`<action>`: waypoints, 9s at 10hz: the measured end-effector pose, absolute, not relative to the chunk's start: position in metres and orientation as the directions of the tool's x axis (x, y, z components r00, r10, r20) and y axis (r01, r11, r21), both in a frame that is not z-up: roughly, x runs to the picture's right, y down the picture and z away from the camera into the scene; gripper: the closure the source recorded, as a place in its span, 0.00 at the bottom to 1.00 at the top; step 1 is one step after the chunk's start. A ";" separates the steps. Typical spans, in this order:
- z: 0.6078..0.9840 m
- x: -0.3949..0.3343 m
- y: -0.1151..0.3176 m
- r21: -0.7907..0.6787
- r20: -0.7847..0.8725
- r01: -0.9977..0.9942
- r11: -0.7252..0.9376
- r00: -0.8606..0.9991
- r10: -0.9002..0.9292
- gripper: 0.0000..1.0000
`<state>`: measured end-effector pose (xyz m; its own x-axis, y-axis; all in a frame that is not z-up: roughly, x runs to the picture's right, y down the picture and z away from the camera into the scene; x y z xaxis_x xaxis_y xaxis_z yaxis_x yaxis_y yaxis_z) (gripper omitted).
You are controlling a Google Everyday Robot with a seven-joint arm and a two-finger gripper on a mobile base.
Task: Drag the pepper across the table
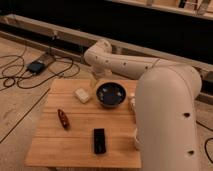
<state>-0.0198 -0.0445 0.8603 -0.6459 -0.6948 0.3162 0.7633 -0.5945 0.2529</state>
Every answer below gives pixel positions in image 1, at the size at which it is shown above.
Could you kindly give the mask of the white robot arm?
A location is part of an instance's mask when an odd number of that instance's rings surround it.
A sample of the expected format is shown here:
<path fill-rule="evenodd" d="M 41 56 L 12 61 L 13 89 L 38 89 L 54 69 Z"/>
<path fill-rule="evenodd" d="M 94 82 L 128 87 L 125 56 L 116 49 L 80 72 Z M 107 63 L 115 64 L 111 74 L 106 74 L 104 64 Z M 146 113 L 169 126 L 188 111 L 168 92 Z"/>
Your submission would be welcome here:
<path fill-rule="evenodd" d="M 135 79 L 135 114 L 142 171 L 200 171 L 194 101 L 202 81 L 187 64 L 118 55 L 105 39 L 84 53 L 96 73 L 109 69 Z"/>

